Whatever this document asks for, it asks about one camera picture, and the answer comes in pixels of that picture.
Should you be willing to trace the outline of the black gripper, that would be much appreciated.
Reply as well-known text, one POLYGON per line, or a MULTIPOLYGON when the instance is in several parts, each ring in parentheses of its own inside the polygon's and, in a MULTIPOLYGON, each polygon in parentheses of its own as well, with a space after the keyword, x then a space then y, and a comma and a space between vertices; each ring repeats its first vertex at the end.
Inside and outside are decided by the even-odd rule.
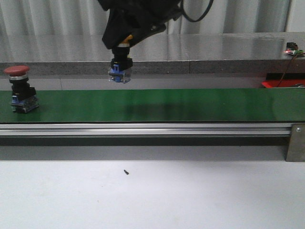
POLYGON ((164 32, 166 22, 182 15, 179 0, 100 0, 98 3, 104 11, 110 11, 102 38, 107 49, 123 42, 133 47, 164 32))

